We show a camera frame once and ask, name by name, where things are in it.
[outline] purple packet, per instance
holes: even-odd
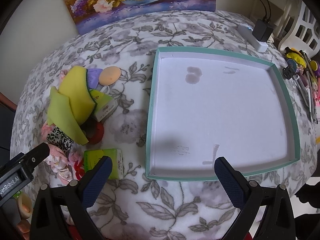
[[[87,69],[87,86],[91,89],[96,89],[99,83],[99,76],[102,72],[101,68],[88,68]]]

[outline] white power strip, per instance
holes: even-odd
[[[252,35],[253,29],[249,25],[240,24],[238,26],[238,32],[242,37],[244,37],[255,49],[257,52],[265,52],[268,48],[266,42],[261,42]]]

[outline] black power adapter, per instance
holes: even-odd
[[[252,35],[258,41],[267,42],[272,32],[273,32],[273,27],[269,23],[258,19],[256,26],[252,31]]]

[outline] blue textured grip pad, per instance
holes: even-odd
[[[246,203],[244,191],[233,177],[229,169],[219,158],[214,162],[214,172],[221,182],[233,206],[242,210]]]
[[[92,176],[91,180],[83,190],[82,206],[84,208],[93,206],[104,184],[109,178],[111,171],[112,171],[112,160],[108,157],[105,159],[105,161],[103,162],[101,167],[96,171],[96,173]]]

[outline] cardboard tray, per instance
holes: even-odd
[[[297,121],[280,72],[271,62],[224,50],[158,48],[147,177],[217,180],[213,164],[220,156],[244,176],[300,159]]]

